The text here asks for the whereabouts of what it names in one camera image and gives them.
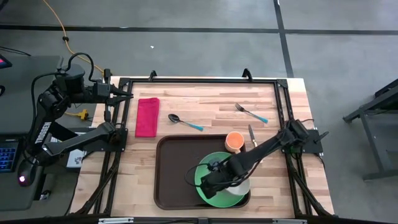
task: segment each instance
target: wooden table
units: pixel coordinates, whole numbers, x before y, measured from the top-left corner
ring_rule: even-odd
[[[295,119],[312,118],[304,81],[289,78],[289,92]],[[119,77],[113,77],[117,84]],[[119,166],[112,216],[129,217],[229,217],[229,218],[292,218],[292,199],[284,156],[272,153],[259,165],[251,180],[251,199],[243,208],[173,210],[158,208],[154,202],[155,149],[164,136],[173,134],[226,134],[239,131],[245,137],[247,149],[252,149],[248,125],[251,124],[257,142],[273,137],[279,129],[275,93],[268,84],[232,83],[135,83],[127,128],[129,137]],[[159,125],[156,138],[135,138],[137,104],[140,98],[160,99]],[[235,102],[249,111],[269,119],[268,124],[237,111]],[[103,122],[104,106],[96,107],[93,125]],[[204,126],[201,133],[181,124],[173,124],[167,115],[175,113],[187,122]],[[305,122],[312,128],[311,121]],[[81,208],[100,179],[104,153],[96,152],[84,160],[73,199],[71,212]],[[325,171],[319,158],[303,155],[307,184],[324,208],[333,213]],[[301,191],[298,190],[300,208],[304,210]],[[107,193],[104,194],[103,207]]]

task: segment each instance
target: metal stand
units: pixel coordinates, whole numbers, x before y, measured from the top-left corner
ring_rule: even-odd
[[[348,116],[343,117],[346,123],[351,123],[356,118],[361,118],[363,128],[365,129],[366,136],[373,155],[376,159],[376,164],[379,172],[373,174],[367,174],[363,176],[363,180],[373,180],[385,177],[392,177],[398,175],[398,169],[394,169],[388,153],[385,149],[377,147],[376,136],[373,134],[369,127],[369,114],[378,113],[396,113],[394,107],[396,107],[398,99],[398,80],[388,84],[381,90],[375,93],[375,99],[360,106],[357,110],[350,113]]]

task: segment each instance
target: yellow cable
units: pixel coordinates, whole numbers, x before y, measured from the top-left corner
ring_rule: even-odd
[[[60,18],[58,17],[57,13],[54,11],[54,9],[52,9],[52,7],[47,3],[46,0],[43,0],[43,2],[49,7],[49,9],[52,11],[52,13],[55,15],[55,17],[57,18],[58,22],[60,23],[60,25],[61,25],[61,27],[62,27],[62,30],[63,30],[63,36],[64,36],[64,37],[67,37],[67,32],[65,31],[65,28],[64,28],[64,26],[63,26],[63,24],[62,24]],[[74,54],[74,52],[70,49],[67,40],[65,40],[65,44],[67,45],[67,48],[68,48],[69,52],[70,52],[71,54]],[[87,63],[90,63],[89,60],[83,58],[82,56],[79,56],[79,55],[78,55],[77,57],[80,58],[80,59],[82,59],[83,61],[85,61],[85,62],[87,62]],[[98,69],[98,70],[101,72],[102,75],[104,75],[104,70],[103,70],[102,68],[100,68],[100,67],[97,66],[97,65],[94,65],[94,67],[95,67],[96,69]]]
[[[80,114],[74,114],[74,113],[68,113],[68,112],[65,112],[65,114],[70,115],[70,116],[80,116]]]

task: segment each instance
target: orange cable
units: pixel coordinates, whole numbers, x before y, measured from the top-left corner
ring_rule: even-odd
[[[64,28],[64,26],[63,26],[63,24],[62,24],[60,18],[58,17],[57,13],[56,13],[56,12],[54,11],[54,9],[47,3],[46,0],[43,0],[43,2],[49,7],[49,9],[52,11],[52,13],[55,15],[55,17],[57,18],[58,22],[60,23],[60,25],[61,25],[61,27],[62,27],[62,30],[63,30],[63,36],[64,36],[64,37],[67,37],[67,32],[65,31],[65,28]],[[67,45],[67,48],[68,48],[69,52],[70,52],[71,54],[74,54],[74,52],[70,49],[67,40],[65,40],[65,44]],[[80,58],[80,59],[82,59],[83,61],[85,61],[85,62],[87,62],[87,63],[90,63],[89,60],[83,58],[82,56],[79,56],[79,55],[78,55],[77,57]],[[98,70],[101,72],[101,74],[104,74],[104,70],[103,70],[102,68],[100,68],[100,67],[97,66],[97,65],[94,65],[94,67],[95,67],[96,69],[98,69]]]

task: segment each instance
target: spoon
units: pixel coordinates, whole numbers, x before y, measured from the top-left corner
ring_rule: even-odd
[[[194,125],[194,124],[190,124],[190,123],[187,123],[187,122],[185,122],[185,121],[182,121],[182,120],[180,120],[180,118],[179,118],[177,115],[175,115],[175,114],[169,114],[169,119],[170,119],[171,121],[173,121],[174,123],[183,122],[183,123],[185,123],[185,124],[187,124],[187,125],[189,125],[189,126],[191,126],[191,127],[193,127],[193,128],[196,128],[196,129],[199,130],[199,131],[203,131],[203,127],[197,126],[197,125]]]

